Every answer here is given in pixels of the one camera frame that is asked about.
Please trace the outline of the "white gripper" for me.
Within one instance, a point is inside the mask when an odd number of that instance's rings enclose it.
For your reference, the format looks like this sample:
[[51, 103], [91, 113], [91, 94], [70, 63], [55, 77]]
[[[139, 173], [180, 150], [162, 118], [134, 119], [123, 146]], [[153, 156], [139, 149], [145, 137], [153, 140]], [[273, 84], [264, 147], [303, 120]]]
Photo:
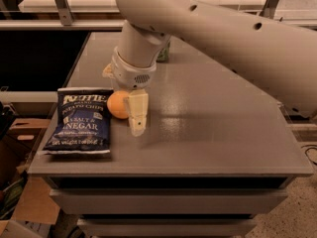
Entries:
[[134, 137], [141, 136], [146, 130], [149, 95], [142, 88], [146, 88], [152, 82], [156, 70], [155, 63], [145, 68], [130, 65], [120, 57], [118, 48], [115, 48], [111, 64], [107, 64], [102, 71], [103, 77], [115, 78], [121, 88], [133, 90], [124, 98], [124, 103]]

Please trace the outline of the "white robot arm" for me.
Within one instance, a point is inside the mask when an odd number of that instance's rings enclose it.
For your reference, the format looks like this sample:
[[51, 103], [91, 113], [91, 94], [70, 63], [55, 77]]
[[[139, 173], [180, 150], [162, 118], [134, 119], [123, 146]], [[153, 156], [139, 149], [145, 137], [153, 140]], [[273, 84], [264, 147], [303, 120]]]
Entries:
[[124, 18], [104, 73], [128, 90], [131, 132], [146, 130], [145, 89], [177, 37], [301, 116], [317, 117], [317, 33], [198, 0], [115, 0]]

